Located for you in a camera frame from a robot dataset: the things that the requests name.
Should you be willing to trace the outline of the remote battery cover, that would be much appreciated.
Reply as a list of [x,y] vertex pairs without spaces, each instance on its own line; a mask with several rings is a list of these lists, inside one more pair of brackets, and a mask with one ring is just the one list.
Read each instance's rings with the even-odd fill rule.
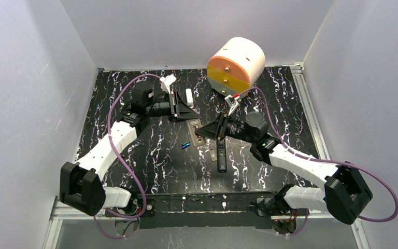
[[216,154],[216,151],[214,150],[214,149],[210,149],[209,150],[209,153],[210,153],[210,157],[211,157],[211,160],[212,161],[217,161],[218,159],[217,159],[217,154]]

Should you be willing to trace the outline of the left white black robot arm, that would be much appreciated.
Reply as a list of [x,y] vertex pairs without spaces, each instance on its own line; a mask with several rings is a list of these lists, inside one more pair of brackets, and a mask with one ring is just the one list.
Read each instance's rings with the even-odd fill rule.
[[130,143],[148,126],[151,117],[169,117],[172,122],[198,119],[169,83],[156,95],[153,83],[140,81],[131,92],[118,121],[86,155],[75,163],[66,162],[60,171],[59,200],[89,216],[102,209],[125,208],[132,194],[124,187],[105,187],[104,175]]

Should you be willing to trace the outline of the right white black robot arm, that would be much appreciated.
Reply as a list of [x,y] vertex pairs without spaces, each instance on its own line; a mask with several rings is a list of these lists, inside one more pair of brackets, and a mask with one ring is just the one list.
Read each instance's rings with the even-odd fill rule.
[[308,155],[291,153],[278,138],[271,135],[269,124],[259,112],[249,112],[244,122],[221,112],[213,122],[198,128],[195,134],[215,141],[229,136],[250,143],[250,152],[259,161],[295,173],[315,185],[299,187],[288,184],[275,194],[272,201],[257,204],[262,211],[318,210],[351,225],[373,198],[357,169],[317,162]]

